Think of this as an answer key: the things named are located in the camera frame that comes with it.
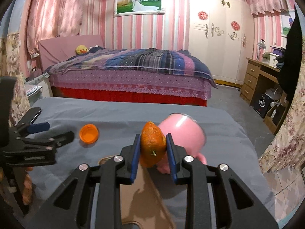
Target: orange lid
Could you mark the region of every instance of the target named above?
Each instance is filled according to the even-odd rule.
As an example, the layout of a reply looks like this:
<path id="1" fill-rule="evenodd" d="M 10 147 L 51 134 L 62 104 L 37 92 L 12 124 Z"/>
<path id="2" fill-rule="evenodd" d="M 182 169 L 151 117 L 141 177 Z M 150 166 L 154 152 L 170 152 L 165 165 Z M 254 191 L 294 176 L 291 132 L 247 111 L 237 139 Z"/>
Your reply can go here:
<path id="1" fill-rule="evenodd" d="M 99 138 L 99 131 L 93 124 L 87 124 L 79 131 L 79 137 L 84 143 L 92 144 Z"/>

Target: red paper cutting decoration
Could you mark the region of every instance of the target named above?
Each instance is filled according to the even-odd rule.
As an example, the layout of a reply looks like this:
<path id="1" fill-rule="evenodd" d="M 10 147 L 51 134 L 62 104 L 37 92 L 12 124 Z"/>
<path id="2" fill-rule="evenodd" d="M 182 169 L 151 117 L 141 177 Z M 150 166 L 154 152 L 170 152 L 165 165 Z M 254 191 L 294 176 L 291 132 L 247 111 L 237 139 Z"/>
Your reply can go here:
<path id="1" fill-rule="evenodd" d="M 199 17 L 200 20 L 206 20 L 206 19 L 208 19 L 209 15 L 205 11 L 200 11 L 198 13 L 198 17 Z"/>
<path id="2" fill-rule="evenodd" d="M 231 23 L 231 26 L 232 26 L 232 28 L 233 28 L 235 31 L 238 31 L 238 30 L 240 29 L 240 25 L 239 25 L 239 23 L 236 22 L 236 21 L 233 21 L 233 22 Z"/>

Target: red bed base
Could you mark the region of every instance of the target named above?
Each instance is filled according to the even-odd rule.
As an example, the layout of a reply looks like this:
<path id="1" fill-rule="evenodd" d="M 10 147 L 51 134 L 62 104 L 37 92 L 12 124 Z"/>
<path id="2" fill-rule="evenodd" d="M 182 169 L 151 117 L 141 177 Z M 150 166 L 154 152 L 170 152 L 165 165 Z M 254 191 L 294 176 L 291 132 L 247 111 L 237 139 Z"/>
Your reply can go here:
<path id="1" fill-rule="evenodd" d="M 142 103 L 165 103 L 181 105 L 197 105 L 206 107 L 206 100 L 198 97 L 180 97 L 172 95 L 159 95 L 147 93 L 135 93 L 125 91 L 103 91 L 91 89 L 68 89 L 58 88 L 65 97 L 88 99 L 105 102 L 142 102 Z"/>

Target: wardrobe door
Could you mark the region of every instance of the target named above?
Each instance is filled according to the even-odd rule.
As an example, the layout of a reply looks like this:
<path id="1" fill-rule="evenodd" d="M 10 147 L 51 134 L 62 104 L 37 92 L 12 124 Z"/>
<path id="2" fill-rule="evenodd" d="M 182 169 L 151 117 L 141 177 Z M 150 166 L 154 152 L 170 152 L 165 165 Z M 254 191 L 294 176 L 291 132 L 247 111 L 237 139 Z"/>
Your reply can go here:
<path id="1" fill-rule="evenodd" d="M 208 54 L 208 38 L 206 34 L 208 35 L 209 33 L 206 32 L 206 25 L 209 26 L 211 4 L 209 0 L 189 0 L 189 4 L 189 52 L 201 62 L 206 63 Z"/>
<path id="2" fill-rule="evenodd" d="M 250 6 L 245 2 L 242 2 L 241 5 L 242 5 L 242 31 L 241 31 L 242 45 L 240 50 L 240 59 L 239 59 L 236 83 L 242 85 L 244 83 L 247 66 L 248 66 L 248 60 L 246 58 L 252 58 L 253 56 L 254 18 L 250 12 Z"/>
<path id="3" fill-rule="evenodd" d="M 225 0 L 225 3 L 226 34 L 222 80 L 235 83 L 241 47 L 242 6 L 240 0 Z"/>
<path id="4" fill-rule="evenodd" d="M 209 34 L 206 66 L 214 79 L 223 79 L 223 64 L 225 58 L 226 10 L 223 0 L 209 0 Z"/>

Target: gray tablecloth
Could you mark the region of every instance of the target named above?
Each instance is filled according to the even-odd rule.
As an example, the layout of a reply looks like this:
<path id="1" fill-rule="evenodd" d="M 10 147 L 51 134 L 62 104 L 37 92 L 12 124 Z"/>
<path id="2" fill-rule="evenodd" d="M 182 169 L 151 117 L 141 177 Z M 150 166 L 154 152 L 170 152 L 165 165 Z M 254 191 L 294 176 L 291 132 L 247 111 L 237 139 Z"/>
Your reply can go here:
<path id="1" fill-rule="evenodd" d="M 199 106 L 97 102 L 69 98 L 44 98 L 34 106 L 42 109 L 36 123 L 46 121 L 51 125 L 49 131 L 36 137 L 51 137 L 67 130 L 75 132 L 76 137 L 71 144 L 58 149 L 56 165 L 35 167 L 30 173 L 36 188 L 30 213 L 23 220 L 25 225 L 79 164 L 95 166 L 101 158 L 120 153 L 122 147 L 130 145 L 135 135 L 141 133 L 147 121 L 159 124 L 174 112 L 192 116 L 205 130 L 207 143 L 202 153 L 208 164 L 218 166 L 220 163 L 227 163 L 270 213 L 275 214 L 273 193 L 260 172 L 254 146 L 242 127 L 223 110 Z M 96 125 L 100 132 L 97 142 L 89 148 L 81 145 L 78 135 L 80 128 L 88 123 Z M 169 175 L 162 175 L 155 169 L 149 171 L 177 228 L 184 228 L 186 187 L 174 186 Z"/>

